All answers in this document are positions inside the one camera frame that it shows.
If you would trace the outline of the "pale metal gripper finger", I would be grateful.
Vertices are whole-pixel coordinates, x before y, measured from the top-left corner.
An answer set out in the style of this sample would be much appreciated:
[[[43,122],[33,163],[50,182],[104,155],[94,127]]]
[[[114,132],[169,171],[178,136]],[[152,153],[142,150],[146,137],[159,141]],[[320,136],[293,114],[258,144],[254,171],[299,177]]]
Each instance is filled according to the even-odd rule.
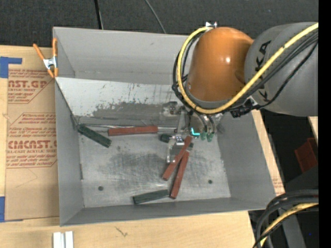
[[[184,139],[181,136],[175,135],[169,138],[167,157],[166,157],[167,164],[174,162],[175,156],[179,154],[183,146],[184,146]]]

